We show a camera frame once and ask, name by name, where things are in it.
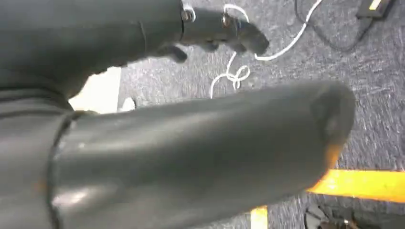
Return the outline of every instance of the black cable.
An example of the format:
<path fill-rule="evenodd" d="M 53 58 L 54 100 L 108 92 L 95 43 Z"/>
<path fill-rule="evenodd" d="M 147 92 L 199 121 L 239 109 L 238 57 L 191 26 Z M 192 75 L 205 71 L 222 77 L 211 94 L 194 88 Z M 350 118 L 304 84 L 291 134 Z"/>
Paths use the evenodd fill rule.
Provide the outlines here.
<path fill-rule="evenodd" d="M 301 23 L 306 23 L 305 20 L 298 13 L 298 0 L 294 0 L 294 12 L 295 12 L 295 16 L 298 19 L 298 21 L 300 21 Z M 359 26 L 359 30 L 357 32 L 357 35 L 354 38 L 354 41 L 351 44 L 347 45 L 347 46 L 338 46 L 338 45 L 334 44 L 331 40 L 328 39 L 327 36 L 325 36 L 322 29 L 319 26 L 317 26 L 316 24 L 314 24 L 313 22 L 311 22 L 311 20 L 309 20 L 307 22 L 307 25 L 309 27 L 311 27 L 314 30 L 314 32 L 317 34 L 317 36 L 326 45 L 330 46 L 332 49 L 334 49 L 336 51 L 340 51 L 340 52 L 350 52 L 362 40 L 363 36 L 369 30 L 372 23 L 373 23 L 372 18 L 366 18 L 366 17 L 361 18 L 360 19 L 360 26 Z"/>

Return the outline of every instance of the white cable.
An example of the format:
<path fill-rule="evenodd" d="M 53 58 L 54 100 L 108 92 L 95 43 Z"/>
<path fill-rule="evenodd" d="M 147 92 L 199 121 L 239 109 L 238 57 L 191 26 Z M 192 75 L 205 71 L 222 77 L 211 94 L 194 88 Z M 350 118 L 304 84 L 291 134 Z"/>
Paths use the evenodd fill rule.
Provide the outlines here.
<path fill-rule="evenodd" d="M 297 36 L 292 40 L 292 42 L 285 47 L 284 49 L 282 49 L 281 51 L 277 52 L 276 54 L 273 54 L 271 56 L 257 56 L 257 54 L 255 54 L 255 59 L 258 61 L 271 61 L 274 60 L 278 57 L 280 57 L 281 55 L 285 54 L 288 50 L 290 50 L 292 48 L 292 46 L 294 46 L 297 41 L 301 38 L 302 34 L 304 33 L 304 30 L 307 27 L 307 23 L 309 21 L 309 19 L 311 18 L 314 10 L 319 6 L 319 4 L 322 2 L 323 0 L 317 0 L 316 3 L 312 6 L 312 8 L 309 10 L 307 18 L 305 19 L 305 23 L 302 25 L 301 30 L 298 32 Z"/>
<path fill-rule="evenodd" d="M 290 50 L 290 49 L 297 43 L 297 41 L 301 38 L 302 34 L 304 33 L 304 30 L 305 30 L 306 27 L 307 27 L 307 23 L 308 23 L 309 19 L 311 18 L 313 12 L 314 12 L 315 9 L 320 5 L 320 3 L 321 3 L 322 1 L 323 1 L 323 0 L 317 0 L 317 1 L 315 2 L 315 4 L 314 4 L 314 5 L 312 6 L 312 8 L 309 10 L 308 15 L 307 15 L 307 17 L 306 17 L 306 19 L 305 19 L 305 23 L 302 25 L 301 30 L 298 32 L 298 34 L 296 35 L 296 37 L 292 40 L 292 42 L 291 42 L 287 47 L 285 47 L 285 48 L 282 49 L 281 51 L 279 51 L 279 52 L 277 52 L 277 53 L 275 53 L 275 54 L 273 54 L 273 55 L 271 55 L 271 56 L 266 56 L 266 57 L 264 57 L 264 56 L 258 56 L 257 54 L 255 54 L 255 59 L 258 60 L 258 61 L 271 61 L 271 60 L 274 60 L 274 59 L 280 57 L 281 55 L 285 54 L 288 50 Z M 241 13 L 244 15 L 246 21 L 249 22 L 249 17 L 248 17 L 248 15 L 247 15 L 246 11 L 245 11 L 244 9 L 242 9 L 241 7 L 236 6 L 236 5 L 233 5 L 233 4 L 225 4 L 225 5 L 224 5 L 224 12 L 226 12 L 227 9 L 235 9 L 235 10 L 241 12 Z M 234 90 L 236 90 L 236 89 L 239 89 L 239 88 L 240 88 L 241 81 L 243 81 L 243 80 L 245 80 L 245 79 L 247 79 L 247 78 L 249 77 L 249 75 L 250 75 L 250 68 L 249 68 L 249 66 L 247 66 L 247 65 L 243 65 L 242 67 L 240 67 L 240 68 L 238 69 L 238 71 L 236 71 L 236 74 L 232 74 L 232 73 L 229 72 L 229 69 L 231 68 L 231 65 L 232 65 L 232 62 L 233 62 L 234 59 L 235 59 L 235 56 L 236 56 L 236 52 L 234 52 L 234 53 L 232 54 L 231 59 L 229 60 L 227 66 L 226 66 L 226 72 L 225 72 L 225 73 L 222 73 L 222 74 L 220 74 L 220 75 L 218 75 L 218 76 L 216 76 L 216 77 L 213 79 L 213 81 L 211 82 L 211 86 L 210 86 L 210 98 L 213 98 L 213 88 L 214 88 L 216 82 L 218 82 L 221 78 L 226 77 L 229 81 L 232 81 Z M 242 76 L 242 77 L 239 78 L 241 72 L 242 72 L 244 69 L 247 69 L 247 73 L 246 73 L 244 76 Z"/>

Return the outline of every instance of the yellow stripe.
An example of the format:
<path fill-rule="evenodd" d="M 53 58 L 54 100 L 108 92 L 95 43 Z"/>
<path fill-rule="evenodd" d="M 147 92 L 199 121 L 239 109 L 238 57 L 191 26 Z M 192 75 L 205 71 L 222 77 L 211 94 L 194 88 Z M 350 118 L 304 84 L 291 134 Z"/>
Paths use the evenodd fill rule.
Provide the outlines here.
<path fill-rule="evenodd" d="M 308 191 L 405 203 L 405 172 L 332 169 Z"/>
<path fill-rule="evenodd" d="M 267 206 L 258 207 L 250 212 L 251 229 L 268 229 Z"/>
<path fill-rule="evenodd" d="M 378 8 L 378 6 L 380 5 L 380 3 L 381 3 L 381 0 L 374 0 L 368 9 L 376 10 Z"/>

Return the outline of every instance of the power adapter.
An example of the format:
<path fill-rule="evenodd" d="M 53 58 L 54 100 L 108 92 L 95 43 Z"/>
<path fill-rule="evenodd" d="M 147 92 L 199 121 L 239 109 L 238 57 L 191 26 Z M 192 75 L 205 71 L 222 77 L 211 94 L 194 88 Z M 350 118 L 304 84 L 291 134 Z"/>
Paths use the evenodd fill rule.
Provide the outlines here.
<path fill-rule="evenodd" d="M 356 17 L 382 19 L 388 11 L 388 7 L 394 0 L 363 0 Z"/>

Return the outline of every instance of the gray carpet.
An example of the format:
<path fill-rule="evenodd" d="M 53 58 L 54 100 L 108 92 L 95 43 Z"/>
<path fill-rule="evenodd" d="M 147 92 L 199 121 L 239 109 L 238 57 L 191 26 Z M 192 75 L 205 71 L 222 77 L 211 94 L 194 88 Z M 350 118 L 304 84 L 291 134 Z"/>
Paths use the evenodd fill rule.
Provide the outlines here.
<path fill-rule="evenodd" d="M 314 0 L 299 0 L 306 14 Z M 288 45 L 301 28 L 295 19 L 293 0 L 191 0 L 193 6 L 221 9 L 225 3 L 243 7 L 270 39 L 268 54 Z M 324 0 L 313 21 L 338 44 L 351 42 L 357 32 L 355 18 L 358 0 Z M 386 169 L 405 167 L 405 1 L 397 0 L 387 20 L 373 25 L 355 51 L 339 53 L 324 45 L 308 29 L 297 45 L 279 59 L 255 61 L 238 56 L 235 72 L 249 64 L 251 76 L 240 91 L 306 79 L 335 79 L 352 87 L 357 97 L 356 121 L 351 138 L 339 159 L 338 168 Z M 199 48 L 186 49 L 189 59 L 179 66 L 166 59 L 149 59 L 123 70 L 119 105 L 131 96 L 138 106 L 173 103 L 209 96 L 211 80 L 225 71 L 232 51 L 221 47 L 207 54 Z M 214 94 L 235 93 L 232 83 L 223 79 Z M 301 194 L 269 207 L 271 229 L 301 229 L 303 211 L 309 203 L 324 203 L 382 213 L 405 214 L 405 206 L 371 200 Z M 249 215 L 243 214 L 206 226 L 208 228 L 249 228 Z"/>

